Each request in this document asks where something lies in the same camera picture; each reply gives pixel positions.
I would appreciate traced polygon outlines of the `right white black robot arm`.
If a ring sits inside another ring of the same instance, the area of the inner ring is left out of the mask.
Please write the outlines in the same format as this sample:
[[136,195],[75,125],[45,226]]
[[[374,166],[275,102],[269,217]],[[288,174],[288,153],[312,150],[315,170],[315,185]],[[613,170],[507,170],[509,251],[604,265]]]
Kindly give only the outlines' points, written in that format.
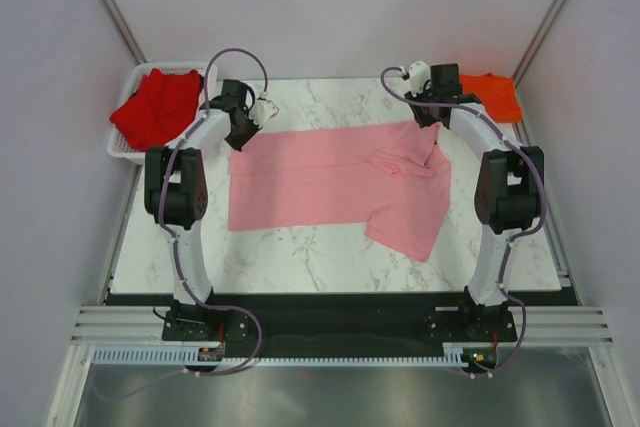
[[419,126],[439,124],[456,133],[480,161],[474,194],[480,250],[461,304],[446,323],[465,340],[513,341],[507,279],[516,240],[539,231],[546,219],[544,154],[510,140],[479,97],[464,93],[458,65],[417,61],[402,78]]

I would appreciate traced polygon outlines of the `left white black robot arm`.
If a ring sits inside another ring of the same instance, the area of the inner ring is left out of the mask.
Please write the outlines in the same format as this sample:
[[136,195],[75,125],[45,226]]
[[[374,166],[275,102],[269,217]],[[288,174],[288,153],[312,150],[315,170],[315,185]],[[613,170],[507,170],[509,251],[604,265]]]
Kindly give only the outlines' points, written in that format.
[[202,246],[201,224],[209,205],[203,146],[244,146],[258,131],[249,117],[255,101],[248,84],[225,80],[221,93],[204,101],[173,143],[145,154],[144,207],[166,237],[174,279],[164,341],[224,341],[229,313],[212,308],[215,294]]

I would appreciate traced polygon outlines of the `pink t shirt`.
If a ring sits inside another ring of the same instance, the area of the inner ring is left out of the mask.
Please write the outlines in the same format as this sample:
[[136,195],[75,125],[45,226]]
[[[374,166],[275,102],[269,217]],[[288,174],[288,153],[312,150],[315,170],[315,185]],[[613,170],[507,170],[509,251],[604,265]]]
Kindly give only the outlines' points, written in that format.
[[367,238],[425,262],[450,207],[439,133],[403,121],[258,134],[231,157],[228,227],[363,223]]

